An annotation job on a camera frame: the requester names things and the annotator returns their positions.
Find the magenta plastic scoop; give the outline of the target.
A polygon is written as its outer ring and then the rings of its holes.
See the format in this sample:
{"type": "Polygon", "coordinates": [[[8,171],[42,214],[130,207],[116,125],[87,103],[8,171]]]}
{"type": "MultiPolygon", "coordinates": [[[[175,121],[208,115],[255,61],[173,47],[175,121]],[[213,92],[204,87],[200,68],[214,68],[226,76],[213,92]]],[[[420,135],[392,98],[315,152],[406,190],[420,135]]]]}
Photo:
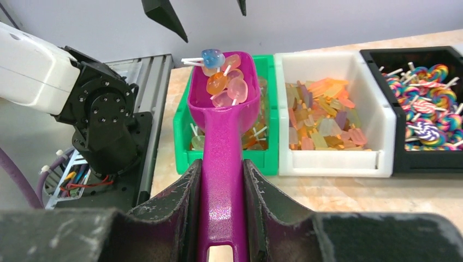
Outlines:
{"type": "Polygon", "coordinates": [[[239,105],[216,108],[206,91],[207,77],[192,71],[187,105],[205,132],[200,178],[197,261],[207,261],[211,246],[230,246],[234,261],[249,261],[241,136],[257,119],[260,88],[252,56],[238,51],[250,91],[239,105]]]}

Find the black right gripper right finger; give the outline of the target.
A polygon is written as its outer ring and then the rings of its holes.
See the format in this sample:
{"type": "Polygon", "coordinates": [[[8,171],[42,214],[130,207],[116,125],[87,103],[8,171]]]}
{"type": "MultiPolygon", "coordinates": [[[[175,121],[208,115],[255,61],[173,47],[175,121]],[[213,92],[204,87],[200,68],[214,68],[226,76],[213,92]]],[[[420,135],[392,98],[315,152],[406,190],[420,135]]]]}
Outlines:
{"type": "Polygon", "coordinates": [[[243,162],[250,261],[462,261],[462,236],[431,213],[317,212],[243,162]]]}

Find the pink lollipop candy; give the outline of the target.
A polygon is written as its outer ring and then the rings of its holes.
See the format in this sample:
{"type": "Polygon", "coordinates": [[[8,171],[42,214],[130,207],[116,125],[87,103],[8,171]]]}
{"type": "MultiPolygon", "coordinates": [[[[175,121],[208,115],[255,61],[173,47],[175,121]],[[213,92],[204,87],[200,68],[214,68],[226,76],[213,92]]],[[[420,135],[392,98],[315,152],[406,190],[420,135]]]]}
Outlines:
{"type": "Polygon", "coordinates": [[[241,78],[233,78],[229,81],[227,95],[232,100],[232,105],[244,103],[248,97],[248,85],[241,78]]]}

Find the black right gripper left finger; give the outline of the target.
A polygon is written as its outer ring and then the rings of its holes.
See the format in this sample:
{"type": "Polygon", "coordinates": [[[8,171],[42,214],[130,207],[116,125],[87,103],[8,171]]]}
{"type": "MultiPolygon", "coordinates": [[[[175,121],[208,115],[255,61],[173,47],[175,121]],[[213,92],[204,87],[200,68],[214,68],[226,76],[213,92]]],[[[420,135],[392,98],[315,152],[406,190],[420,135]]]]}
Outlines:
{"type": "Polygon", "coordinates": [[[128,212],[3,211],[1,261],[195,261],[202,163],[128,212]]]}

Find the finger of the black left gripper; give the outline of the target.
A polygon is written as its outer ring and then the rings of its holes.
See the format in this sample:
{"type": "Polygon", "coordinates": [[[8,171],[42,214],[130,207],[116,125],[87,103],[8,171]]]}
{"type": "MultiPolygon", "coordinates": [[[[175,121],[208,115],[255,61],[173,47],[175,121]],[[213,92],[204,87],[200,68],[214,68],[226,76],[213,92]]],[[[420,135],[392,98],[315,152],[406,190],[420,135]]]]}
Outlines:
{"type": "Polygon", "coordinates": [[[241,11],[241,14],[243,16],[246,16],[247,15],[246,0],[237,0],[237,3],[241,11]]]}
{"type": "Polygon", "coordinates": [[[185,43],[188,36],[169,0],[141,0],[145,15],[152,21],[176,33],[185,43]]]}

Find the blue lollipop candy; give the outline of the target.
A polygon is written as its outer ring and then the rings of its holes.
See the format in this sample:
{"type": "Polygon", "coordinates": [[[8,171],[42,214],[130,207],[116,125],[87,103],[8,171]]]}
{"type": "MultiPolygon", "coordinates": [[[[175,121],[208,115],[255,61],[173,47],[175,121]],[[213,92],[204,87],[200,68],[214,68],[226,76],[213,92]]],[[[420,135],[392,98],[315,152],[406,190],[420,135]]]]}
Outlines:
{"type": "Polygon", "coordinates": [[[217,69],[225,63],[225,55],[219,49],[205,49],[201,52],[201,57],[182,58],[181,62],[189,66],[217,69]]]}

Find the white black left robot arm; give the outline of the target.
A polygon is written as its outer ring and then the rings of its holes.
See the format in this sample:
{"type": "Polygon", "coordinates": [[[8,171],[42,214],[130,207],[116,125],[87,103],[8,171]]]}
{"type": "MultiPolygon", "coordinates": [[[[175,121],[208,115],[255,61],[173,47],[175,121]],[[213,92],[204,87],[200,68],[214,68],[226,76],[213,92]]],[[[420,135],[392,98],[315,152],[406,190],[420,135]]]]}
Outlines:
{"type": "Polygon", "coordinates": [[[122,174],[141,159],[129,131],[138,89],[74,48],[1,24],[1,97],[73,126],[73,146],[99,174],[122,174]]]}

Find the orange lollipop candy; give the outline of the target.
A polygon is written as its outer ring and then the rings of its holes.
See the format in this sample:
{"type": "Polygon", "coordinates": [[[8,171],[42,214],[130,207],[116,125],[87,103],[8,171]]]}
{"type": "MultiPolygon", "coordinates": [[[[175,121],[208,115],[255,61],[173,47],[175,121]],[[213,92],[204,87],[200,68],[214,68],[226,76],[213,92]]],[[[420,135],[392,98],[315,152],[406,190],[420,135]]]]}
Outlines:
{"type": "Polygon", "coordinates": [[[216,72],[208,78],[206,83],[206,91],[208,94],[216,96],[225,90],[229,82],[228,73],[230,68],[231,65],[228,65],[225,71],[221,71],[220,68],[217,68],[216,72]]]}

